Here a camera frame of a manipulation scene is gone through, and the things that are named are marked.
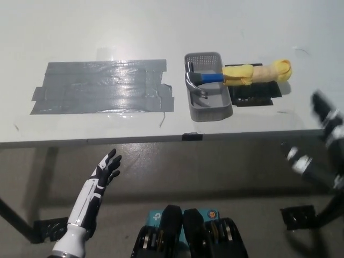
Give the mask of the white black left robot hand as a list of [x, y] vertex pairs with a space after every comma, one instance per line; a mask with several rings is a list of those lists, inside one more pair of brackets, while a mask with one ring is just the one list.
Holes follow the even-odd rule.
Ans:
[[121, 155], [116, 149], [106, 154], [87, 179], [77, 197], [68, 224], [86, 230], [91, 238], [96, 230], [96, 219], [107, 186], [120, 174]]

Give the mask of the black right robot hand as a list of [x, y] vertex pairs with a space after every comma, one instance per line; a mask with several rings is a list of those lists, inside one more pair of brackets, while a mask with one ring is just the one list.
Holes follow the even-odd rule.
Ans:
[[343, 191], [343, 116], [325, 97], [316, 91], [312, 97], [313, 112], [322, 127], [322, 139], [333, 162], [331, 172], [314, 162], [304, 151], [287, 143], [281, 144], [282, 152], [292, 170], [313, 183], [319, 183], [334, 191]]

